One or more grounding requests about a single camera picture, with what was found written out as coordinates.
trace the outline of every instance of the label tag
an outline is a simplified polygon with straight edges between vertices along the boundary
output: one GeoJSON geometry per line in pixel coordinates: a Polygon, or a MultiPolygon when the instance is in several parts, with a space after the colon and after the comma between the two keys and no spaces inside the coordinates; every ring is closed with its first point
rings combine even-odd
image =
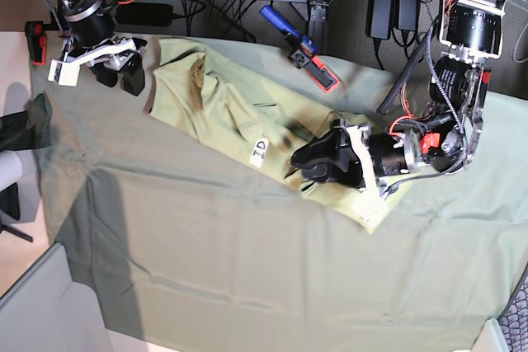
{"type": "Polygon", "coordinates": [[[264,157],[266,156],[267,147],[270,145],[270,141],[266,138],[258,139],[255,142],[255,147],[249,158],[249,163],[256,168],[262,167],[264,162],[264,157]]]}

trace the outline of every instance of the white bracket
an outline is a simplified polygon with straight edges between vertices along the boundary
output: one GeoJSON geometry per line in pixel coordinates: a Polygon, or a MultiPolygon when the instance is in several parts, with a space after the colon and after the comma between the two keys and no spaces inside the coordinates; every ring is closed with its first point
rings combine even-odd
{"type": "Polygon", "coordinates": [[[57,82],[60,86],[75,87],[77,86],[79,73],[81,72],[81,65],[97,60],[105,55],[120,54],[127,50],[136,50],[134,40],[122,39],[114,45],[102,45],[72,60],[59,61],[52,59],[49,67],[48,80],[57,82]]]}

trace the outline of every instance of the red clamp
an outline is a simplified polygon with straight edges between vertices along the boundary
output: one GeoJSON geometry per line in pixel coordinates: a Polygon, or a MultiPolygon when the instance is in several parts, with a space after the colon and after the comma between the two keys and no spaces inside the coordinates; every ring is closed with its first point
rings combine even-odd
{"type": "Polygon", "coordinates": [[[440,134],[435,132],[430,132],[429,134],[423,135],[422,140],[420,141],[420,150],[422,154],[427,154],[429,148],[437,148],[440,145],[440,134]]]}
{"type": "Polygon", "coordinates": [[[44,22],[26,22],[24,33],[26,34],[27,48],[30,52],[31,62],[37,66],[44,65],[46,63],[46,45],[48,42],[44,22]]]}

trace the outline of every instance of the black object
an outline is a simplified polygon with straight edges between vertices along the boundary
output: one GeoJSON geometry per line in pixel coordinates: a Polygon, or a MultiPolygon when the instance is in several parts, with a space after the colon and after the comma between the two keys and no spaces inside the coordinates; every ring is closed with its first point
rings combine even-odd
{"type": "Polygon", "coordinates": [[[120,24],[170,26],[178,16],[170,4],[134,2],[117,8],[115,18],[120,24]]]}
{"type": "Polygon", "coordinates": [[[447,39],[454,45],[463,45],[486,53],[493,51],[493,37],[499,17],[455,5],[450,12],[447,39]]]}
{"type": "Polygon", "coordinates": [[[143,69],[143,59],[141,55],[135,54],[126,65],[120,70],[123,75],[121,79],[121,89],[134,96],[138,96],[145,88],[145,71],[143,69]]]}
{"type": "Polygon", "coordinates": [[[96,80],[107,87],[115,87],[119,80],[117,72],[105,68],[102,63],[96,63],[90,67],[90,70],[95,75],[96,80]]]}
{"type": "Polygon", "coordinates": [[[19,237],[25,241],[33,242],[33,237],[27,235],[25,232],[22,232],[20,230],[17,230],[16,228],[13,228],[11,226],[7,226],[6,224],[3,224],[0,222],[0,234],[2,232],[9,232],[10,234],[14,235],[15,237],[19,237]]]}
{"type": "Polygon", "coordinates": [[[364,186],[361,164],[339,120],[322,138],[296,150],[290,163],[301,170],[307,181],[336,182],[354,189],[364,186]]]}
{"type": "MultiPolygon", "coordinates": [[[[467,94],[468,81],[465,73],[470,69],[471,65],[449,57],[440,58],[435,65],[436,74],[456,110],[460,109],[467,94]]],[[[429,95],[433,101],[446,105],[446,100],[434,82],[429,86],[429,95]]]]}
{"type": "Polygon", "coordinates": [[[377,177],[401,175],[408,170],[403,146],[395,148],[396,141],[388,134],[369,137],[369,152],[377,177]]]}
{"type": "Polygon", "coordinates": [[[18,199],[18,184],[13,183],[0,191],[0,210],[7,216],[20,220],[20,200],[18,199]]]}
{"type": "Polygon", "coordinates": [[[420,15],[420,0],[394,0],[394,27],[416,32],[420,15]]]}
{"type": "Polygon", "coordinates": [[[0,152],[48,147],[50,119],[51,106],[45,94],[31,101],[26,111],[0,117],[0,152]]]}
{"type": "Polygon", "coordinates": [[[428,119],[422,120],[422,122],[426,126],[427,130],[432,130],[444,124],[454,123],[455,118],[453,117],[453,114],[448,111],[446,113],[442,113],[441,115],[435,115],[428,119]]]}
{"type": "MultiPolygon", "coordinates": [[[[395,148],[395,144],[394,138],[388,134],[374,134],[369,137],[367,146],[377,177],[411,171],[412,164],[407,163],[405,149],[395,148]]],[[[303,178],[308,181],[336,182],[355,189],[365,184],[360,160],[352,149],[346,125],[343,125],[342,120],[333,121],[332,128],[322,138],[296,150],[290,163],[299,168],[303,178]]]]}
{"type": "Polygon", "coordinates": [[[369,0],[366,19],[366,35],[387,40],[392,29],[393,0],[369,0]]]}
{"type": "Polygon", "coordinates": [[[75,8],[64,9],[64,19],[83,48],[91,48],[110,39],[116,23],[109,13],[100,13],[101,1],[83,0],[75,8]]]}

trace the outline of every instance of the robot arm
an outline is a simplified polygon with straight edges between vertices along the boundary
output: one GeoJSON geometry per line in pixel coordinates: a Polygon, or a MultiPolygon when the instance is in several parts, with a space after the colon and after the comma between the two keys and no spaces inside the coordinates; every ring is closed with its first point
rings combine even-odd
{"type": "MultiPolygon", "coordinates": [[[[378,109],[385,114],[400,96],[406,115],[396,119],[386,133],[364,134],[363,144],[370,152],[381,197],[394,193],[405,181],[453,173],[473,161],[491,72],[485,61],[501,55],[506,1],[441,0],[439,16],[378,109]],[[436,64],[431,59],[434,37],[445,45],[436,64]],[[431,100],[418,117],[408,110],[404,89],[424,55],[431,72],[431,100]],[[436,172],[387,186],[386,176],[413,173],[427,166],[436,172]]],[[[342,123],[338,121],[328,134],[296,151],[291,163],[306,180],[363,189],[364,164],[348,143],[347,128],[339,127],[342,123]]]]}
{"type": "Polygon", "coordinates": [[[65,39],[61,58],[51,64],[50,81],[75,86],[80,66],[86,64],[102,84],[113,87],[120,74],[121,87],[135,96],[140,94],[144,88],[141,54],[146,41],[115,36],[112,12],[120,0],[55,1],[57,9],[51,11],[65,39]]]}

